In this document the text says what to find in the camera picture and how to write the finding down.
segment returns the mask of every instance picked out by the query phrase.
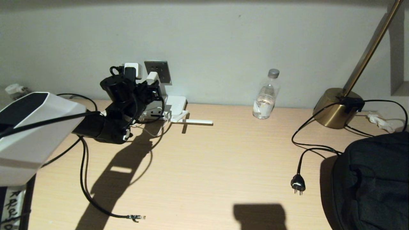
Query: desk lamp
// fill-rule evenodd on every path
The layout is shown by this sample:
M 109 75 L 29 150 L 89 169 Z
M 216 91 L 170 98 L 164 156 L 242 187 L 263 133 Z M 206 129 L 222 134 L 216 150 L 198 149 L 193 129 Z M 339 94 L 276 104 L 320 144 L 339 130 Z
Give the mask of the desk lamp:
M 364 71 L 366 65 L 368 64 L 373 53 L 375 52 L 376 48 L 381 42 L 383 36 L 385 35 L 386 30 L 388 29 L 393 17 L 396 15 L 396 12 L 398 11 L 399 6 L 402 2 L 403 0 L 395 1 L 391 11 L 389 12 L 389 15 L 386 18 L 385 23 L 382 25 L 379 34 L 376 36 L 373 44 L 368 50 L 368 53 L 362 60 L 361 65 L 357 69 L 356 73 L 352 74 L 349 77 L 344 88 L 330 88 L 325 91 L 324 95 L 322 95 L 322 97 L 320 98 L 320 100 L 318 101 L 317 105 L 314 108 L 313 114 L 316 114 L 324 107 L 331 105 L 333 103 L 340 104 L 330 106 L 327 109 L 321 111 L 319 114 L 317 114 L 315 116 L 315 119 L 320 124 L 333 129 L 342 129 L 355 116 L 357 110 L 348 109 L 342 100 L 346 97 L 349 97 L 362 101 L 362 98 L 358 94 L 352 92 L 352 87 L 354 87 L 355 83 L 358 81 L 359 77 Z

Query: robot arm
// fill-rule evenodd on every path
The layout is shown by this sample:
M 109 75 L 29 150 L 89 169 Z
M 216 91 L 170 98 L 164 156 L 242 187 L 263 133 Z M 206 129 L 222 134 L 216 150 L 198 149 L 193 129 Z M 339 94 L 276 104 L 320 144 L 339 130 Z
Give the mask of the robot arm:
M 86 108 L 48 92 L 34 92 L 0 111 L 0 187 L 25 184 L 71 132 L 99 142 L 123 144 L 132 136 L 130 125 L 139 122 L 147 105 L 153 101 L 164 104 L 159 80 L 136 83 L 134 71 L 118 69 L 119 74 L 100 83 L 112 100 L 103 114 L 90 113 L 5 136 L 22 126 L 84 113 Z
M 148 81 L 136 84 L 135 80 L 135 74 L 131 71 L 102 80 L 100 85 L 108 93 L 112 104 L 105 109 L 105 116 L 85 117 L 73 133 L 105 143 L 123 144 L 127 141 L 132 136 L 129 125 L 137 122 L 147 105 L 153 101 L 162 101 L 163 104 L 158 80 L 151 84 Z

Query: black plug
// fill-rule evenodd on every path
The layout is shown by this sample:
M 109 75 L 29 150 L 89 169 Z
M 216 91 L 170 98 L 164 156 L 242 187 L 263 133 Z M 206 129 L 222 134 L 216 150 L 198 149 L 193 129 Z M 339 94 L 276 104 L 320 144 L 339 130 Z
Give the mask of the black plug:
M 294 189 L 294 193 L 300 191 L 301 196 L 306 189 L 304 178 L 297 173 L 291 180 L 291 187 Z

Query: gray bottle cap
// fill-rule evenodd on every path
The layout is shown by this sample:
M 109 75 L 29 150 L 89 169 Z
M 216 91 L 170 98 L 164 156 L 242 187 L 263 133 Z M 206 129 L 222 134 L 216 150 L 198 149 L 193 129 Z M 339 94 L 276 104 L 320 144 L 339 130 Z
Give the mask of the gray bottle cap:
M 277 78 L 279 77 L 280 71 L 278 69 L 270 69 L 268 71 L 268 77 L 269 78 Z

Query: black panel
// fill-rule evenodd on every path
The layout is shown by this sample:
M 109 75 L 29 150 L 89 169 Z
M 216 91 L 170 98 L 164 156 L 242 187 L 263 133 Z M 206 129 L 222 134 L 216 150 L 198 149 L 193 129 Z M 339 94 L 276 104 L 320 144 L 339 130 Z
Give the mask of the black panel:
M 41 106 L 48 93 L 34 92 L 11 103 L 0 112 L 0 133 L 13 128 Z

